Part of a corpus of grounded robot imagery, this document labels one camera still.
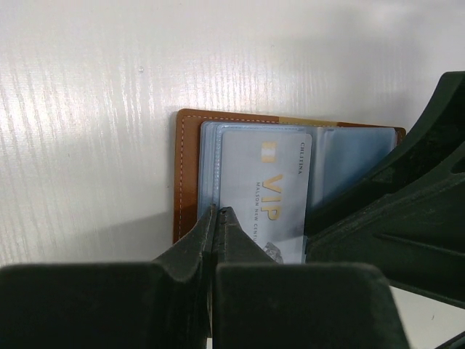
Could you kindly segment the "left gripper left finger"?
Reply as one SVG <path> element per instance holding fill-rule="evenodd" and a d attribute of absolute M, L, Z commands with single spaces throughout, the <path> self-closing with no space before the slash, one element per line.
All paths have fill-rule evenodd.
<path fill-rule="evenodd" d="M 1 269 L 3 348 L 204 348 L 217 210 L 150 262 Z"/>

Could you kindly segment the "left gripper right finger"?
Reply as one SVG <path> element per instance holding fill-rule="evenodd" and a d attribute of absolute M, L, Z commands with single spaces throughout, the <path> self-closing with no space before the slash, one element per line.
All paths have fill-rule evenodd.
<path fill-rule="evenodd" d="M 233 209 L 217 216 L 215 348 L 407 348 L 389 284 L 360 263 L 273 261 Z"/>

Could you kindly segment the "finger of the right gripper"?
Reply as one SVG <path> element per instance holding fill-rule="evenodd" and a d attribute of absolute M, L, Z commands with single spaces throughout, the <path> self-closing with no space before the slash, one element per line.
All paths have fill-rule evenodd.
<path fill-rule="evenodd" d="M 405 139 L 307 215 L 307 262 L 363 262 L 397 288 L 464 306 L 464 73 L 444 73 Z"/>

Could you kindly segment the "brown leather card holder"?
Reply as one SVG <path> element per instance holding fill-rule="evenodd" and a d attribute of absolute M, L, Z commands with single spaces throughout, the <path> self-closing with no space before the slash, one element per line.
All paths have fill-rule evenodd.
<path fill-rule="evenodd" d="M 174 240 L 185 236 L 211 206 L 222 208 L 222 138 L 236 130 L 311 135 L 305 216 L 359 182 L 405 134 L 399 127 L 182 109 L 176 117 Z"/>

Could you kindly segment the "silver VIP credit card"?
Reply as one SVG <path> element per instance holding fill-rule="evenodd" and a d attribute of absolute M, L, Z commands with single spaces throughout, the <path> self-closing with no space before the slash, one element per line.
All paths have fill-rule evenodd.
<path fill-rule="evenodd" d="M 303 259 L 304 216 L 312 155 L 305 132 L 236 130 L 222 138 L 219 201 L 276 261 Z"/>

